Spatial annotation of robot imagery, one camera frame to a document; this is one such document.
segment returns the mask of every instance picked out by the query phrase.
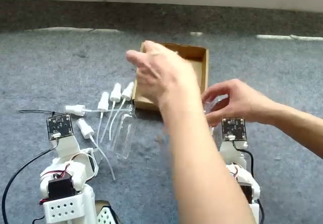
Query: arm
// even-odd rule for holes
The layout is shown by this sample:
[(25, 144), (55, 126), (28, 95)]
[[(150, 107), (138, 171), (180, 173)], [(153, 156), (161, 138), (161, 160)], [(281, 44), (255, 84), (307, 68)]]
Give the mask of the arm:
[(191, 65), (153, 42), (145, 42), (145, 51), (129, 51), (127, 59), (138, 67), (138, 85), (159, 106), (170, 133), (181, 223), (254, 223), (209, 133)]
[(264, 117), (295, 141), (323, 158), (323, 120), (283, 104), (275, 104)]
[(161, 112), (170, 134), (181, 223), (254, 223), (209, 133), (199, 95), (180, 101), (178, 96), (170, 96)]
[(273, 125), (323, 158), (323, 120), (283, 104), (276, 103), (240, 80), (233, 79), (209, 87), (202, 101), (228, 94), (206, 117), (211, 125), (221, 118), (240, 117), (250, 122)]

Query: red wire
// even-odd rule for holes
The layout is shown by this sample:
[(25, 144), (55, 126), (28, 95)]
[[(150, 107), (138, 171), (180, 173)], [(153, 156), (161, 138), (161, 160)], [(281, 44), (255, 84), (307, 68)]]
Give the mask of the red wire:
[(67, 170), (68, 166), (70, 166), (70, 164), (66, 165), (65, 170), (60, 175), (60, 178), (65, 176), (65, 173), (66, 173), (66, 170)]
[(237, 176), (237, 174), (238, 174), (238, 169), (237, 169), (237, 167), (235, 167), (236, 168), (236, 173), (233, 175), (233, 177), (236, 177)]
[(64, 172), (64, 170), (53, 170), (53, 171), (48, 171), (48, 172), (46, 172), (45, 174), (43, 174), (42, 176), (40, 176), (40, 177), (43, 177), (43, 176), (45, 176), (45, 175), (47, 175), (47, 174), (51, 174), (51, 173), (56, 174), (56, 173), (63, 173), (63, 172)]
[(42, 205), (43, 203), (45, 203), (45, 202), (47, 202), (47, 201), (48, 201), (48, 200), (47, 200), (47, 199), (45, 199), (45, 198), (44, 198), (44, 199), (41, 199), (41, 200), (39, 201), (39, 204), (40, 204), (40, 205)]

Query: gray carpet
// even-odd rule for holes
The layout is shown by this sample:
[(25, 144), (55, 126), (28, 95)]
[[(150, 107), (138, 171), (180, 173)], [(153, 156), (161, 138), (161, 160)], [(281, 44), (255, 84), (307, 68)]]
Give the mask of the gray carpet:
[[(17, 109), (62, 110), (76, 103), (95, 108), (103, 90), (134, 79), (125, 51), (138, 49), (145, 39), (207, 47), (209, 85), (240, 78), (276, 101), (323, 117), (323, 42), (255, 38), (322, 36), (322, 21), (323, 14), (258, 9), (0, 1), (1, 193), (22, 163), (49, 147), (47, 115)], [(30, 30), (46, 27), (113, 30)], [(177, 223), (168, 140), (157, 141), (163, 123), (156, 114), (137, 115), (129, 158), (113, 161), (117, 181), (102, 163), (90, 185), (123, 223)], [(86, 119), (96, 130), (98, 116)], [(76, 126), (75, 135), (81, 147), (90, 146)], [(271, 126), (248, 124), (247, 135), (265, 223), (321, 223), (322, 160)], [(54, 156), (31, 164), (14, 181), (7, 198), (10, 223), (31, 223), (43, 215), (37, 205), (39, 174)]]

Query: plastic tube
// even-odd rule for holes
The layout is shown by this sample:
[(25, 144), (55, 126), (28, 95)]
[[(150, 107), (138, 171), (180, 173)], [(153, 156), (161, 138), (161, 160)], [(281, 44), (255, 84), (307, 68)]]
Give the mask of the plastic tube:
[(119, 111), (121, 110), (121, 108), (123, 107), (123, 105), (125, 104), (125, 102), (126, 102), (126, 99), (124, 98), (124, 99), (122, 100), (122, 103), (121, 103), (121, 105), (120, 105), (120, 107), (119, 107), (118, 111), (115, 113), (115, 116), (113, 117), (113, 119), (112, 119), (112, 121), (111, 121), (110, 128), (109, 128), (109, 140), (110, 140), (110, 141), (111, 141), (111, 130), (112, 130), (112, 124), (113, 124), (113, 122), (115, 121), (115, 119), (116, 119), (116, 117), (117, 117), (117, 115), (118, 115)]
[(111, 111), (111, 113), (110, 113), (109, 119), (107, 120), (107, 123), (106, 123), (106, 125), (105, 125), (104, 131), (103, 131), (103, 134), (102, 134), (102, 136), (101, 136), (100, 143), (102, 143), (102, 141), (103, 141), (103, 139), (104, 139), (104, 136), (105, 136), (105, 133), (106, 133), (107, 127), (109, 126), (109, 122), (110, 122), (110, 120), (111, 120), (111, 116), (113, 115), (113, 112), (114, 112), (114, 111), (117, 111), (117, 112), (118, 112), (118, 110), (114, 110), (115, 106), (116, 106), (116, 102), (115, 102), (115, 101), (113, 101), (113, 102), (112, 102), (112, 108), (109, 110), (109, 111)]
[(100, 128), (101, 128), (101, 124), (102, 124), (102, 119), (103, 119), (103, 112), (101, 111), (101, 115), (100, 115), (100, 121), (99, 121), (99, 126), (97, 127), (97, 131), (96, 131), (96, 142), (99, 145), (99, 133), (100, 133)]
[(115, 172), (113, 171), (113, 168), (112, 168), (112, 165), (111, 165), (109, 159), (107, 158), (107, 156), (105, 155), (105, 153), (101, 150), (101, 148), (95, 143), (92, 135), (90, 135), (90, 140), (93, 143), (93, 145), (99, 150), (99, 152), (102, 154), (102, 156), (106, 159), (106, 161), (107, 161), (107, 163), (109, 165), (110, 171), (111, 171), (112, 178), (115, 181), (116, 180)]

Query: circuit board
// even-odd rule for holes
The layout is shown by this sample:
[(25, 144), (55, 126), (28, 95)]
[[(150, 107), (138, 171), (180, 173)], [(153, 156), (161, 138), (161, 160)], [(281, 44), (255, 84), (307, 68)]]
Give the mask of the circuit board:
[(235, 136), (235, 141), (246, 141), (246, 126), (243, 118), (223, 118), (222, 119), (222, 137), (224, 141), (228, 136)]
[(70, 114), (47, 118), (47, 131), (49, 140), (73, 136), (73, 127)]

